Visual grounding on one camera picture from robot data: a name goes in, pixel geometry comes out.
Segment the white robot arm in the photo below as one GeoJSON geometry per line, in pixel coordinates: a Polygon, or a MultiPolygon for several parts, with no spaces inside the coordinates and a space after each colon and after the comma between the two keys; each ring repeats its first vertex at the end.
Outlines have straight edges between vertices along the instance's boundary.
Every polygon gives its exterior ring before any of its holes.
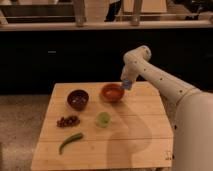
{"type": "Polygon", "coordinates": [[[130,90],[142,76],[176,105],[171,171],[213,171],[213,93],[159,69],[150,58],[146,45],[126,52],[122,86],[130,90]]]}

